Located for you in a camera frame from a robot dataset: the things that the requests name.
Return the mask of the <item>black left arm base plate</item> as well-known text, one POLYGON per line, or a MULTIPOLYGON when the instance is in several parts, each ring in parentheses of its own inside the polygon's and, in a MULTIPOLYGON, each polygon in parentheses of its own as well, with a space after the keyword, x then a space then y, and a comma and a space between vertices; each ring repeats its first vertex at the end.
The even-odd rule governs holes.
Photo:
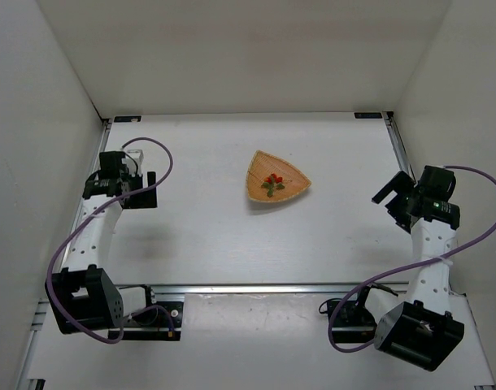
POLYGON ((180 296, 157 295, 156 306, 161 309, 149 310, 132 316, 124 325, 122 341, 177 342, 181 340, 185 299, 180 296))

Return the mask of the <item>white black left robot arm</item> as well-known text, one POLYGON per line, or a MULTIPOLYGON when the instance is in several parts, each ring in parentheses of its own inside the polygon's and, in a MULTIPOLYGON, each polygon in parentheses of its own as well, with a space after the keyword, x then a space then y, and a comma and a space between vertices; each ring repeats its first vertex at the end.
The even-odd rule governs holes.
POLYGON ((74 238, 61 270, 52 275, 52 287, 64 309, 91 331, 117 328, 123 318, 153 304, 154 293, 144 284, 118 289, 104 271, 111 240, 123 210, 151 209, 157 206, 154 189, 133 195, 90 215, 105 202, 124 193, 152 185, 156 173, 143 179, 140 149, 108 151, 99 154, 100 168, 85 181, 82 193, 82 219, 89 224, 74 238))

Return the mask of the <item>fake cherry tomato sprig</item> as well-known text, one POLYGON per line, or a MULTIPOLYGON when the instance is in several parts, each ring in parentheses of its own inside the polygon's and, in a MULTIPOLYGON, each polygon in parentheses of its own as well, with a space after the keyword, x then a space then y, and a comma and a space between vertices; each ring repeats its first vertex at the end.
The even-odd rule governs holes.
POLYGON ((271 198, 273 197, 275 191, 285 189, 283 181, 284 180, 281 176, 277 176, 275 173, 272 173, 264 179, 261 184, 261 188, 266 191, 267 197, 271 198))

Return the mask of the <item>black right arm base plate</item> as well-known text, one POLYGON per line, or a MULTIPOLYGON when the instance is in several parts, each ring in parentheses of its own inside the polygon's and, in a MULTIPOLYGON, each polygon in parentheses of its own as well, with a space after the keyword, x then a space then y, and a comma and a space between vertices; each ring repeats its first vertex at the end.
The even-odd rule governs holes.
POLYGON ((364 344, 375 335, 376 322, 356 301, 348 301, 338 312, 332 327, 336 344, 364 344))

